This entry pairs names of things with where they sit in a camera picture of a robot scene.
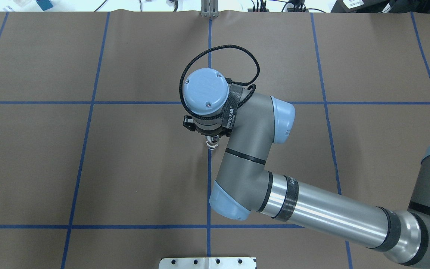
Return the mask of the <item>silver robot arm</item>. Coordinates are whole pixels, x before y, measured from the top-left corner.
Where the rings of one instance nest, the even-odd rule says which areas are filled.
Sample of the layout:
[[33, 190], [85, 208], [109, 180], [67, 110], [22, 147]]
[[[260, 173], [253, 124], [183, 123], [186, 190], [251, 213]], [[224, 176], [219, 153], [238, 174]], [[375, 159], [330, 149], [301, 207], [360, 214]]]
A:
[[226, 148], [210, 206], [242, 221], [263, 213], [282, 225], [217, 225], [214, 254], [238, 247], [268, 268], [308, 252], [326, 268], [430, 268], [430, 104], [302, 104], [300, 141], [270, 149], [274, 131], [294, 109], [259, 96], [239, 115], [239, 132]]

